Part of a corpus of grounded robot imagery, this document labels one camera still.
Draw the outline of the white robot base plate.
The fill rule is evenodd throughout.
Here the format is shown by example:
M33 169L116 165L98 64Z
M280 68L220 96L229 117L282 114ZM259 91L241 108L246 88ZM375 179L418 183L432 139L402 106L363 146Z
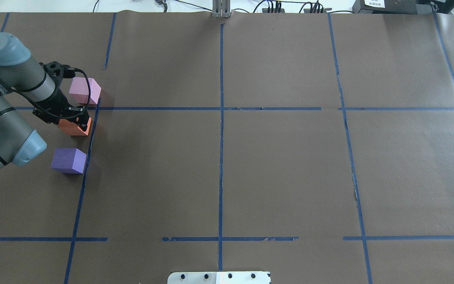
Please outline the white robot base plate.
M271 282L271 274L266 271L175 272L167 279L168 284L270 284Z

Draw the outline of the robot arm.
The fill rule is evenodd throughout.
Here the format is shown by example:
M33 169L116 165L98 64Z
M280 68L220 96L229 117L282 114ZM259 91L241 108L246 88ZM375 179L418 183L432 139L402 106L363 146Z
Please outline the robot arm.
M0 169L7 164L24 166L47 144L40 134L8 102L6 95L17 93L33 106L33 114L48 124L69 121L82 131L88 129L86 106L72 106L60 90L65 78L83 70L58 62L39 63L13 34L0 32Z

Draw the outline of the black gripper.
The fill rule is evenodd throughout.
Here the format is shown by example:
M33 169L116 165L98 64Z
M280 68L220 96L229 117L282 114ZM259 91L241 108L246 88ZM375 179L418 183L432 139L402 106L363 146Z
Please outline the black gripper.
M55 95L37 102L36 104L47 112L55 116L60 116L62 119L64 117L78 116L75 123L81 131L87 131L87 128L89 127L90 116L82 116L87 110L86 107L83 105L72 106L61 90L58 90ZM58 124L60 121L59 118L50 116L40 108L34 108L32 113L45 123Z

